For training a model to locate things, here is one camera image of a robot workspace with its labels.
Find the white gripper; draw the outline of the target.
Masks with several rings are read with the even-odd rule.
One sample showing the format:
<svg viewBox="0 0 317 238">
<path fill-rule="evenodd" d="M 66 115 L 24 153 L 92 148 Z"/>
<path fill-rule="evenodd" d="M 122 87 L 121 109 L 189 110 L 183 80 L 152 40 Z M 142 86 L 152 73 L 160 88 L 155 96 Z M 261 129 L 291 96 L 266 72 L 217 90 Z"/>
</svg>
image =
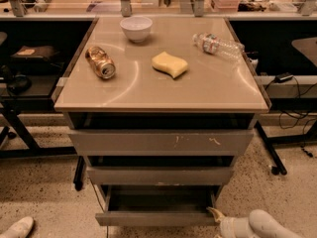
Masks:
<svg viewBox="0 0 317 238">
<path fill-rule="evenodd" d="M 213 215 L 216 223 L 220 223 L 221 236 L 223 238 L 260 238 L 252 229 L 247 217 L 226 217 L 216 208 L 207 207 Z"/>
</svg>

